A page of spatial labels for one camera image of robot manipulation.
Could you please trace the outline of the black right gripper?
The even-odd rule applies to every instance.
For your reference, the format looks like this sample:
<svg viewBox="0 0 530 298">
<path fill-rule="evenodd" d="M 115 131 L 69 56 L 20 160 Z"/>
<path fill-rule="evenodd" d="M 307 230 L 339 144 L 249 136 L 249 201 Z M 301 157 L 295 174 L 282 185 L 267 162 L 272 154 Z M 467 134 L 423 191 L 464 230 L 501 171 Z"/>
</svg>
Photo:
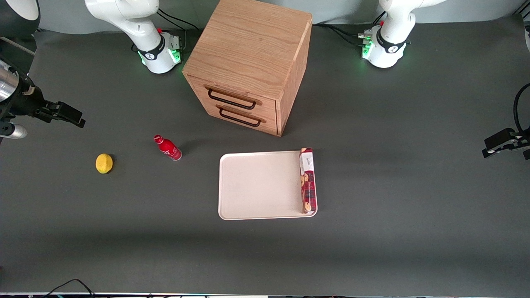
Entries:
<svg viewBox="0 0 530 298">
<path fill-rule="evenodd" d="M 7 98 L 3 99 L 5 90 L 1 89 L 1 121 L 9 121 L 17 116 L 29 116 L 46 123 L 52 120 L 64 121 L 83 128 L 86 121 L 82 118 L 81 111 L 71 107 L 64 102 L 50 102 L 44 100 L 38 87 L 31 87 L 24 79 L 18 79 L 17 87 L 8 92 Z"/>
</svg>

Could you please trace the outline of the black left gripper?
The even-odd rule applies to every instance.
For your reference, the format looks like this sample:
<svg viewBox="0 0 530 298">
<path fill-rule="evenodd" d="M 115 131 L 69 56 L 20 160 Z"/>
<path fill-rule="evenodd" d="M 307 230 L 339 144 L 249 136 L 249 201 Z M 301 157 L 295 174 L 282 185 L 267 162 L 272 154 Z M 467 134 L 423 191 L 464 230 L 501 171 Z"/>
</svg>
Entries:
<svg viewBox="0 0 530 298">
<path fill-rule="evenodd" d="M 487 159 L 501 151 L 522 151 L 525 160 L 530 160 L 530 127 L 515 132 L 512 128 L 505 128 L 484 140 L 483 158 Z"/>
</svg>

